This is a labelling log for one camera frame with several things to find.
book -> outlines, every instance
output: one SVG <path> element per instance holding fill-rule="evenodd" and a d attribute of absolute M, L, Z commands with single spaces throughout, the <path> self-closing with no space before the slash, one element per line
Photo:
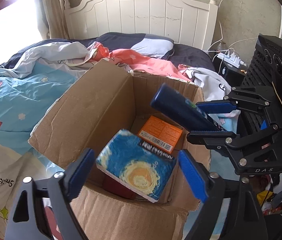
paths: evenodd
<path fill-rule="evenodd" d="M 130 131 L 120 130 L 100 152 L 96 166 L 154 203 L 160 198 L 176 161 L 169 153 Z"/>

blue gripper pad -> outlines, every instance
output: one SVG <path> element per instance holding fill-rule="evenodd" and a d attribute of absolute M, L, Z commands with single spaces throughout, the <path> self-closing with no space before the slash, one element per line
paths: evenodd
<path fill-rule="evenodd" d="M 265 120 L 263 120 L 263 122 L 262 122 L 262 125 L 261 125 L 260 129 L 261 129 L 261 130 L 263 130 L 263 129 L 267 128 L 267 127 L 268 127 L 268 126 L 267 126 L 267 124 L 266 124 L 266 121 L 265 121 Z"/>
<path fill-rule="evenodd" d="M 69 202 L 77 198 L 94 164 L 94 150 L 85 149 L 65 170 L 65 196 Z"/>
<path fill-rule="evenodd" d="M 205 167 L 202 163 L 197 163 L 187 150 L 179 151 L 178 160 L 194 196 L 204 203 L 209 197 L 207 193 L 209 179 L 207 172 L 203 170 Z"/>
<path fill-rule="evenodd" d="M 206 114 L 228 114 L 237 109 L 237 107 L 230 102 L 225 102 L 223 100 L 198 102 L 196 103 L 196 106 Z"/>

charger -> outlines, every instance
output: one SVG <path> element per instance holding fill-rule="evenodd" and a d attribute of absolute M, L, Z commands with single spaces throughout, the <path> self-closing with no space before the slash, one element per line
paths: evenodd
<path fill-rule="evenodd" d="M 232 54 L 230 54 L 230 52 L 228 52 L 228 54 L 220 52 L 219 54 L 217 54 L 217 57 L 219 59 L 223 59 L 223 61 L 231 64 L 232 66 L 235 66 L 236 68 L 239 68 L 240 65 L 247 66 L 242 60 L 240 60 L 240 57 L 236 56 L 234 52 Z"/>

wall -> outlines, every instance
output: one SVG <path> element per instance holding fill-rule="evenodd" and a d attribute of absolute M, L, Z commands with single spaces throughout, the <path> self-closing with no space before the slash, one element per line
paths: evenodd
<path fill-rule="evenodd" d="M 210 0 L 198 0 L 209 3 Z M 71 7 L 78 6 L 81 0 L 70 0 Z M 277 0 L 223 0 L 218 11 L 213 42 L 221 38 L 221 22 L 223 41 L 227 47 L 233 42 L 255 38 L 259 33 L 278 36 L 281 23 L 281 7 Z M 250 63 L 256 40 L 242 41 L 233 48 L 240 58 Z"/>

orange box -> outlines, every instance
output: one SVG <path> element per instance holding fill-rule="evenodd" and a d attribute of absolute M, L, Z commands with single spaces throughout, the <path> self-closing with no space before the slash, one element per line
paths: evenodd
<path fill-rule="evenodd" d="M 162 150 L 171 153 L 181 134 L 181 129 L 151 115 L 141 128 L 138 136 L 149 143 L 155 144 Z"/>

